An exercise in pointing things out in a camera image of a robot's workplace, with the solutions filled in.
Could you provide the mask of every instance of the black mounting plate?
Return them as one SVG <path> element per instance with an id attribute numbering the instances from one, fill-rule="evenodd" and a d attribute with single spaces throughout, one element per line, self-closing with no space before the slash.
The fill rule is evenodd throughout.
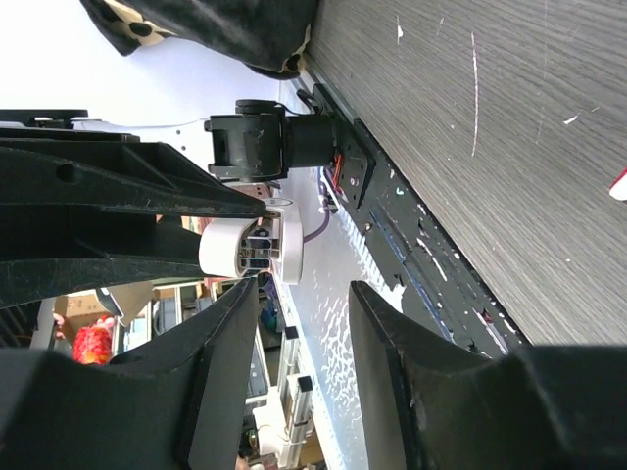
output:
<path id="1" fill-rule="evenodd" d="M 317 84 L 312 92 L 338 121 L 345 157 L 338 186 L 347 196 L 338 199 L 388 286 L 406 288 L 404 314 L 458 346 L 489 357 L 528 344 L 363 122 L 343 112 L 349 107 L 332 87 Z M 359 179 L 359 185 L 352 185 L 351 178 Z"/>
<path id="2" fill-rule="evenodd" d="M 349 322 L 369 468 L 627 468 L 627 348 L 518 348 L 489 360 L 362 281 L 351 283 Z"/>
<path id="3" fill-rule="evenodd" d="M 87 110 L 0 110 L 2 122 L 47 129 L 72 129 L 72 119 L 88 117 Z"/>

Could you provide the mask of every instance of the cable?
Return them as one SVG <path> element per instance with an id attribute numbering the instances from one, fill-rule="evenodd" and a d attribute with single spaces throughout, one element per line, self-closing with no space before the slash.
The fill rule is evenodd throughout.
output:
<path id="1" fill-rule="evenodd" d="M 310 110 L 309 113 L 296 113 L 295 111 L 290 110 L 283 103 L 276 103 L 276 104 L 279 107 L 283 108 L 283 110 L 285 110 L 287 113 L 294 115 L 294 116 L 310 116 L 310 115 L 319 115 L 322 113 L 324 106 L 322 105 L 322 102 L 313 94 L 303 89 L 299 89 L 296 92 L 296 96 L 298 96 L 298 98 L 303 102 L 303 104 L 307 106 L 307 108 Z"/>
<path id="2" fill-rule="evenodd" d="M 333 191 L 337 193 L 337 185 L 340 183 L 340 172 L 342 169 L 342 161 L 344 160 L 344 156 L 339 154 L 335 159 L 335 172 L 333 173 Z"/>
<path id="3" fill-rule="evenodd" d="M 285 426 L 285 428 L 283 428 L 283 433 L 285 434 L 285 436 L 280 436 L 278 434 L 278 432 L 276 432 L 276 430 L 274 429 L 274 427 L 271 424 L 262 424 L 259 428 L 257 428 L 257 436 L 258 436 L 258 440 L 259 440 L 259 432 L 261 429 L 263 428 L 270 428 L 272 431 L 274 431 L 274 436 L 276 436 L 280 441 L 282 441 L 284 444 L 286 444 L 287 446 L 298 446 L 300 444 L 306 444 L 307 440 L 302 440 L 299 443 L 293 443 L 289 440 L 289 438 L 287 437 L 287 426 Z"/>
<path id="4" fill-rule="evenodd" d="M 331 211 L 329 210 L 329 203 L 327 200 L 328 194 L 326 193 L 326 187 L 324 186 L 324 183 L 322 182 L 322 171 L 320 170 L 320 168 L 316 170 L 316 175 L 317 175 L 317 194 L 320 197 L 320 200 L 322 203 L 322 210 L 324 212 L 324 220 L 322 221 L 322 224 L 316 230 L 314 230 L 312 233 L 305 235 L 305 237 L 303 237 L 303 243 L 308 243 L 314 238 L 320 236 L 322 232 L 326 230 L 326 227 L 328 227 L 329 221 L 331 220 Z"/>

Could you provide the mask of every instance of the gray wooden surface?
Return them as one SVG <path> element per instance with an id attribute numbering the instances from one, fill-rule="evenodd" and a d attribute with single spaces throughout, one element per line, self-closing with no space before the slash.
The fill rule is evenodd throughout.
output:
<path id="1" fill-rule="evenodd" d="M 627 4 L 323 0 L 312 55 L 533 342 L 625 342 Z"/>

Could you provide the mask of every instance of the cardboard box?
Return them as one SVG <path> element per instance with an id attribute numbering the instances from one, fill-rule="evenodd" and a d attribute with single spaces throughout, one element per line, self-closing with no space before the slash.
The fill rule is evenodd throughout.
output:
<path id="1" fill-rule="evenodd" d="M 196 299 L 202 299 L 203 297 L 208 297 L 209 293 L 202 282 L 196 284 Z"/>
<path id="2" fill-rule="evenodd" d="M 301 447 L 301 465 L 315 464 L 324 460 L 324 454 L 317 438 L 317 433 L 313 433 L 307 438 Z"/>
<path id="3" fill-rule="evenodd" d="M 181 220 L 181 225 L 185 230 L 189 230 L 190 232 L 194 232 L 198 234 L 203 233 L 203 231 L 200 228 L 199 217 L 189 217 L 189 216 L 184 215 L 180 218 L 180 220 Z"/>
<path id="4" fill-rule="evenodd" d="M 164 299 L 173 299 L 176 297 L 176 292 L 173 287 L 165 289 L 155 289 L 155 300 L 162 301 Z"/>
<path id="5" fill-rule="evenodd" d="M 124 313 L 120 320 L 123 326 L 128 326 L 154 295 L 153 285 L 148 281 L 113 286 L 109 287 L 108 291 Z M 100 304 L 93 289 L 58 297 L 55 302 L 55 313 L 66 319 L 61 331 L 70 344 L 73 344 L 76 332 L 80 328 L 95 323 L 101 316 L 113 314 Z"/>
<path id="6" fill-rule="evenodd" d="M 124 317 L 120 323 L 130 325 L 146 304 L 154 298 L 153 284 L 150 281 L 133 282 L 107 288 Z"/>

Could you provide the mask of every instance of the red object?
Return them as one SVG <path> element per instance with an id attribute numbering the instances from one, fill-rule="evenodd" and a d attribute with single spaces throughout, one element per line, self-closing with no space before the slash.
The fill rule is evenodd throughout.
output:
<path id="1" fill-rule="evenodd" d="M 73 359 L 81 364 L 104 365 L 111 359 L 113 335 L 102 324 L 80 328 L 74 340 Z"/>
<path id="2" fill-rule="evenodd" d="M 609 187 L 609 195 L 617 201 L 627 200 L 627 168 L 618 175 Z"/>
<path id="3" fill-rule="evenodd" d="M 335 158 L 335 171 L 333 173 L 333 181 L 332 181 L 334 191 L 337 191 L 337 185 L 339 184 L 343 160 L 344 160 L 344 156 L 342 154 L 338 154 L 337 157 Z"/>

